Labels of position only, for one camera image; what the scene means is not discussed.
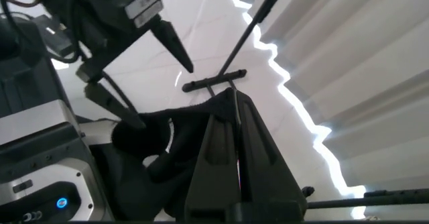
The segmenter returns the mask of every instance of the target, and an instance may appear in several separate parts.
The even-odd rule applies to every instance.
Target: glowing blue button
[[[60,198],[57,202],[56,202],[56,206],[60,209],[64,208],[67,206],[67,199],[65,198]]]

